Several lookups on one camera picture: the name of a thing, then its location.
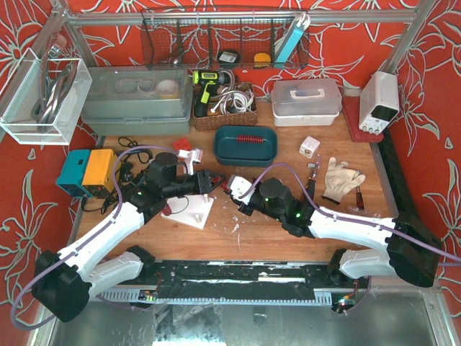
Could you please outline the red cube power socket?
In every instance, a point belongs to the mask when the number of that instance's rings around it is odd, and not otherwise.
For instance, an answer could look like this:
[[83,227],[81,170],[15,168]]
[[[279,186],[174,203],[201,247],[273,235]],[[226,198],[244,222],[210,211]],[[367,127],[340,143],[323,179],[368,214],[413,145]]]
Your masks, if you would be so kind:
[[172,143],[172,147],[177,150],[190,151],[192,149],[191,143],[187,138],[180,138]]

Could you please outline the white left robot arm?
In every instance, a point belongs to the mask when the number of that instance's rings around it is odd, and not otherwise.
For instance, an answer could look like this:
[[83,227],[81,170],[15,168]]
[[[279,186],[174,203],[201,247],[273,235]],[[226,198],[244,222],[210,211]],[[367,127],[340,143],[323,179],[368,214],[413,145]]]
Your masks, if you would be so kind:
[[140,247],[102,263],[123,239],[161,213],[169,198],[207,195],[225,180],[209,169],[194,174],[145,177],[92,230],[59,252],[43,252],[35,263],[32,295],[61,322],[75,319],[102,291],[139,276],[154,258]]

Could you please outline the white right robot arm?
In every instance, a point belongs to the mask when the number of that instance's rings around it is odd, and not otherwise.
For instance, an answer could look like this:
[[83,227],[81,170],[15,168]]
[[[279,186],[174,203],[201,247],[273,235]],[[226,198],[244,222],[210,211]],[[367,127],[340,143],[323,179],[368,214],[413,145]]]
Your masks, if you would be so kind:
[[359,251],[338,250],[334,264],[348,278],[397,276],[412,285],[430,288],[434,284],[441,242],[414,215],[369,218],[314,208],[307,199],[293,196],[266,198],[253,190],[246,197],[230,192],[240,212],[258,211],[276,221],[289,234],[312,239],[337,239],[361,245]]

